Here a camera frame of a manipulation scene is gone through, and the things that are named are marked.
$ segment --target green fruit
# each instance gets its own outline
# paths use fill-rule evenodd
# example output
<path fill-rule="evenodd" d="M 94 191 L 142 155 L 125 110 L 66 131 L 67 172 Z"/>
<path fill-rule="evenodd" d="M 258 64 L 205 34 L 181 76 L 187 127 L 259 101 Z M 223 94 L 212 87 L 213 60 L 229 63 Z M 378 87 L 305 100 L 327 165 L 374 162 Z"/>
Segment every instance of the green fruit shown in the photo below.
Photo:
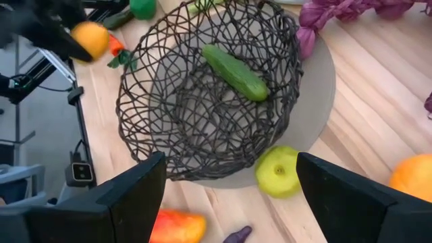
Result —
<path fill-rule="evenodd" d="M 108 30 L 117 30 L 133 18 L 134 14 L 130 11 L 130 9 L 128 9 L 105 18 L 103 20 L 103 26 Z"/>
<path fill-rule="evenodd" d="M 251 101 L 264 101 L 267 98 L 267 86 L 242 61 L 222 51 L 215 45 L 205 45 L 202 56 L 207 63 L 229 85 Z"/>
<path fill-rule="evenodd" d="M 130 11 L 137 20 L 151 20 L 156 15 L 156 0 L 130 0 Z"/>
<path fill-rule="evenodd" d="M 224 0 L 195 0 L 188 5 L 189 14 L 197 14 L 200 11 L 208 10 L 211 4 L 223 3 Z"/>
<path fill-rule="evenodd" d="M 261 155 L 255 167 L 260 190 L 273 198 L 287 198 L 299 191 L 297 155 L 289 146 L 274 146 Z"/>

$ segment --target wooden tabletop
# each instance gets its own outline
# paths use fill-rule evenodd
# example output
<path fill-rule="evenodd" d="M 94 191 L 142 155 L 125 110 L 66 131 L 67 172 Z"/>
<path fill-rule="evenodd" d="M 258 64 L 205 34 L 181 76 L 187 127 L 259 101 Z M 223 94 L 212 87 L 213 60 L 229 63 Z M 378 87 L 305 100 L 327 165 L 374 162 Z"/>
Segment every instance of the wooden tabletop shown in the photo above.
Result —
<path fill-rule="evenodd" d="M 153 21 L 134 20 L 115 35 L 133 49 L 149 26 L 179 2 L 159 0 Z M 393 22 L 369 11 L 352 24 L 326 25 L 321 36 L 335 63 L 337 90 L 329 121 L 310 153 L 386 184 L 398 161 L 432 152 L 432 121 L 423 108 L 432 91 L 432 20 L 419 12 L 423 8 L 416 5 Z M 111 58 L 76 65 L 99 184 L 135 164 L 118 135 L 115 100 L 122 71 L 106 66 Z M 275 200 L 255 186 L 216 190 L 169 181 L 163 206 L 205 214 L 204 243 L 222 242 L 244 225 L 254 228 L 248 243 L 326 242 L 302 193 Z"/>

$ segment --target green apple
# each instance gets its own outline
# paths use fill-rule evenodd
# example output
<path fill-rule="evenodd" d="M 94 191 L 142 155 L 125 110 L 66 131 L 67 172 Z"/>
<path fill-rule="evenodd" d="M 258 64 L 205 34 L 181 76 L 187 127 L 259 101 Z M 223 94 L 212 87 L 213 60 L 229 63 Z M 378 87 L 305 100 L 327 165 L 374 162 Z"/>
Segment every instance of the green apple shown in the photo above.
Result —
<path fill-rule="evenodd" d="M 255 166 L 258 187 L 273 198 L 287 198 L 299 191 L 297 155 L 289 146 L 273 146 L 263 153 Z"/>

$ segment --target cucumber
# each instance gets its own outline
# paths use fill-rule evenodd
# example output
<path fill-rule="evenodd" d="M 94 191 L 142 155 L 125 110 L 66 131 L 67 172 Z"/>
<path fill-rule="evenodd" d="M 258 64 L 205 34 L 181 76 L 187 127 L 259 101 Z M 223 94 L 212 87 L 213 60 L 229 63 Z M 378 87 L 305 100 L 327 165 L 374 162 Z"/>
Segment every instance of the cucumber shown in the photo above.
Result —
<path fill-rule="evenodd" d="M 134 14 L 128 9 L 124 12 L 113 14 L 103 20 L 103 26 L 108 30 L 116 30 L 134 18 Z"/>
<path fill-rule="evenodd" d="M 202 56 L 229 85 L 234 87 L 251 101 L 264 101 L 267 98 L 267 86 L 242 61 L 222 51 L 215 45 L 205 45 Z"/>
<path fill-rule="evenodd" d="M 151 20 L 156 15 L 156 0 L 129 0 L 130 11 L 137 20 Z"/>
<path fill-rule="evenodd" d="M 195 0 L 194 3 L 191 3 L 188 5 L 188 12 L 189 14 L 197 14 L 200 11 L 208 10 L 211 6 L 211 3 L 213 4 L 219 4 L 223 3 L 224 0 Z"/>

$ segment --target black wire basket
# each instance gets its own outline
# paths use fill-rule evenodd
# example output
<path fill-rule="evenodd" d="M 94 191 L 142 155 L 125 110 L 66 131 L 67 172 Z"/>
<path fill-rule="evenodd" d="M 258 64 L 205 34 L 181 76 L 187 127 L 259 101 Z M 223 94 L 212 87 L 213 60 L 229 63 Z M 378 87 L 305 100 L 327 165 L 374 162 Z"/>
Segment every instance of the black wire basket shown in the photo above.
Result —
<path fill-rule="evenodd" d="M 140 39 L 116 113 L 134 160 L 163 151 L 171 180 L 215 180 L 251 167 L 287 129 L 303 75 L 298 26 L 272 1 L 211 3 L 194 16 L 190 4 Z M 244 61 L 266 82 L 267 99 L 249 101 L 215 75 L 201 55 L 205 44 Z"/>

